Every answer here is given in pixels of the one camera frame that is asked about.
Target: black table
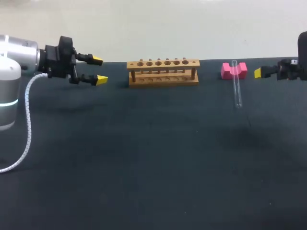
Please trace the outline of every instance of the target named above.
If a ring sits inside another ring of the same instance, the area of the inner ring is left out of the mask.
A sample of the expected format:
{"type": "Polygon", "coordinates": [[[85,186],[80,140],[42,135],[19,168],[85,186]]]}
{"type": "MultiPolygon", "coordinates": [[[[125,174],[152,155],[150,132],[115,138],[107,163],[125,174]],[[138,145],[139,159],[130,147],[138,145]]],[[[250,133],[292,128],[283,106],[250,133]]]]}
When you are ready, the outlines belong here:
{"type": "MultiPolygon", "coordinates": [[[[129,89],[125,63],[78,65],[107,85],[38,80],[28,157],[0,175],[3,230],[306,229],[307,83],[255,80],[280,58],[246,59],[243,109],[223,62],[199,86],[129,89]]],[[[24,150],[23,78],[0,167],[24,150]]]]}

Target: pink foam block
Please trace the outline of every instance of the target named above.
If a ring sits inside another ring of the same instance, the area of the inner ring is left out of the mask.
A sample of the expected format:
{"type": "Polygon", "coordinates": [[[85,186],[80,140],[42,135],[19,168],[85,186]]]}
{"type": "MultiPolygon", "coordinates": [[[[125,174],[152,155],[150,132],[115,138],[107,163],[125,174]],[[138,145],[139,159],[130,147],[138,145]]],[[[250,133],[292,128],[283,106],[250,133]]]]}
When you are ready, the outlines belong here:
{"type": "MultiPolygon", "coordinates": [[[[245,62],[240,62],[238,64],[238,75],[239,79],[244,79],[248,73],[248,68],[246,67],[245,62]]],[[[221,69],[222,79],[231,80],[232,75],[234,74],[234,68],[229,65],[229,63],[223,63],[221,69]]]]}

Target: wooden test tube rack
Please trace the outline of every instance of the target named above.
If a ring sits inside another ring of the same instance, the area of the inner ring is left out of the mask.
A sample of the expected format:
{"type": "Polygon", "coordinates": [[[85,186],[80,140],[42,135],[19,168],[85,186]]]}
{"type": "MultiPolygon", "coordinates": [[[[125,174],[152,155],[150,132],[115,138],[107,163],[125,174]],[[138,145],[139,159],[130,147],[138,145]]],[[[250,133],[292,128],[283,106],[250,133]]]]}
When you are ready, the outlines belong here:
{"type": "Polygon", "coordinates": [[[129,87],[162,87],[198,85],[196,68],[200,61],[194,59],[155,60],[127,62],[129,87]]]}

